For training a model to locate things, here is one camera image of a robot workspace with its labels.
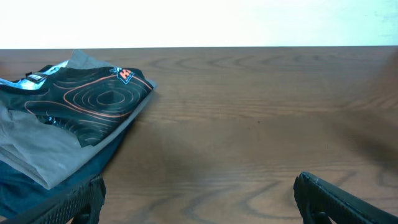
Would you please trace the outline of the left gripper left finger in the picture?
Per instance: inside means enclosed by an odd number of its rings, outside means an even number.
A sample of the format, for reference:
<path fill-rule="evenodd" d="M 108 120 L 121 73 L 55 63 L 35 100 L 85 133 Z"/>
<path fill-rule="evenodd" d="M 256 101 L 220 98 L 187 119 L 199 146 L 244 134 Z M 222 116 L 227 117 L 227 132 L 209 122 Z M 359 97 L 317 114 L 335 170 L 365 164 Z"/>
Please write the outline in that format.
<path fill-rule="evenodd" d="M 93 175 L 1 224 L 98 224 L 105 195 L 102 176 Z"/>

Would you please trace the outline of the black cycling jersey orange lines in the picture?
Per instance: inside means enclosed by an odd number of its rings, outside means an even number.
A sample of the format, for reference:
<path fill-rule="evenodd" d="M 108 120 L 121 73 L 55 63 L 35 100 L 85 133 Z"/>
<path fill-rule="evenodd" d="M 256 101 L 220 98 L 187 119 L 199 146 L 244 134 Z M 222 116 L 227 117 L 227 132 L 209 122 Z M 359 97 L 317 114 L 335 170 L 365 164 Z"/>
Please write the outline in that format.
<path fill-rule="evenodd" d="M 155 83 L 136 68 L 60 68 L 32 79 L 35 88 L 1 85 L 11 111 L 72 133 L 80 146 L 95 146 L 139 110 Z"/>

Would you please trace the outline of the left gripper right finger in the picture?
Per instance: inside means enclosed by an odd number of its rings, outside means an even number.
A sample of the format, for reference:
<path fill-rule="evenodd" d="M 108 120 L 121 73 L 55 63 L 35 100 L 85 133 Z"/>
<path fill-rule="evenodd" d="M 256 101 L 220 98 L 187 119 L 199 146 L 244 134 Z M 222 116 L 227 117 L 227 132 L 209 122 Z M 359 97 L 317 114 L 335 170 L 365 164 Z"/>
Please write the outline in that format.
<path fill-rule="evenodd" d="M 397 217 L 309 173 L 294 182 L 294 199 L 304 224 L 385 224 Z"/>

